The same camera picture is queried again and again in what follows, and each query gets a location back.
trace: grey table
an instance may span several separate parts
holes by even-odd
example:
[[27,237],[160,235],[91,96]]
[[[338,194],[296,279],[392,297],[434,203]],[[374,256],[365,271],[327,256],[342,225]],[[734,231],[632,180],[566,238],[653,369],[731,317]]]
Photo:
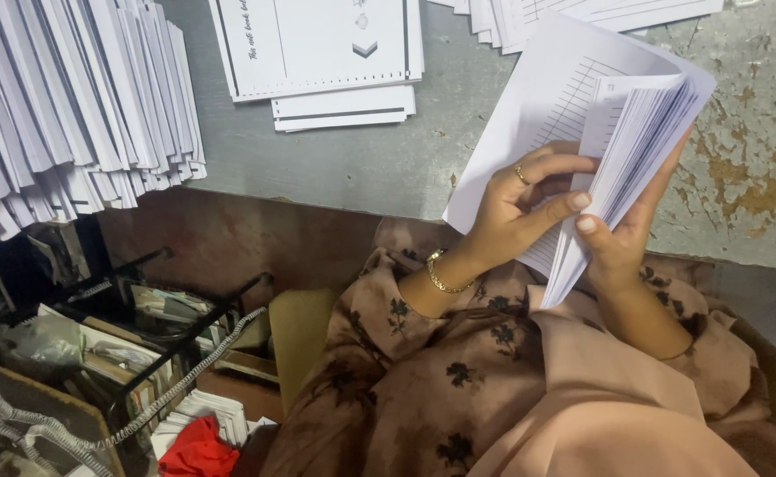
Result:
[[[161,2],[184,30],[209,163],[208,178],[190,187],[221,193],[437,220],[517,60],[478,45],[467,17],[421,2],[418,114],[400,125],[276,133],[267,102],[232,103],[207,1]],[[776,0],[728,1],[721,14],[645,39],[719,80],[648,248],[776,267]]]

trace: woman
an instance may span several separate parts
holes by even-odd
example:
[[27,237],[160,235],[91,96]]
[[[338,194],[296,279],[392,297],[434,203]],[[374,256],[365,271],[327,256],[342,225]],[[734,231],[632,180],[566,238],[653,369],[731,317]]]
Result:
[[641,267],[685,139],[615,232],[577,219],[593,294],[552,310],[512,259],[590,204],[569,191],[597,168],[577,144],[496,172],[463,238],[386,219],[261,475],[755,475],[704,423],[767,416],[753,351],[723,309]]

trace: red cloth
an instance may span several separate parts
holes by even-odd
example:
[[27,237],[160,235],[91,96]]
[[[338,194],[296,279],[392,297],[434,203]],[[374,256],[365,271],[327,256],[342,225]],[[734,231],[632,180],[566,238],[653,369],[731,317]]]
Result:
[[228,477],[240,453],[217,438],[215,416],[198,417],[186,425],[158,461],[163,477]]

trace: bracelet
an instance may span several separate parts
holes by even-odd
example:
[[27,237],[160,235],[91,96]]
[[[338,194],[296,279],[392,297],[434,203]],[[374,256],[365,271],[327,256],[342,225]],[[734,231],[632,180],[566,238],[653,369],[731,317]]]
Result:
[[438,249],[432,252],[432,255],[427,257],[426,269],[430,271],[430,280],[432,280],[432,284],[434,284],[436,287],[438,287],[439,290],[445,293],[462,293],[466,289],[470,288],[470,286],[474,284],[475,280],[471,280],[469,284],[461,288],[451,288],[443,284],[436,276],[436,261],[438,261],[442,255],[444,255],[444,252],[446,252],[445,249]]

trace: ring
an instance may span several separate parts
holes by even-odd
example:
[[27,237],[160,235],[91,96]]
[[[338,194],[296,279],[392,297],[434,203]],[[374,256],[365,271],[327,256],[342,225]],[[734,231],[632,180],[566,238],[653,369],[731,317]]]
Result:
[[518,179],[521,179],[521,182],[523,182],[525,186],[529,187],[529,186],[532,185],[529,181],[524,179],[524,174],[521,173],[521,163],[520,162],[514,165],[514,173],[518,175]]

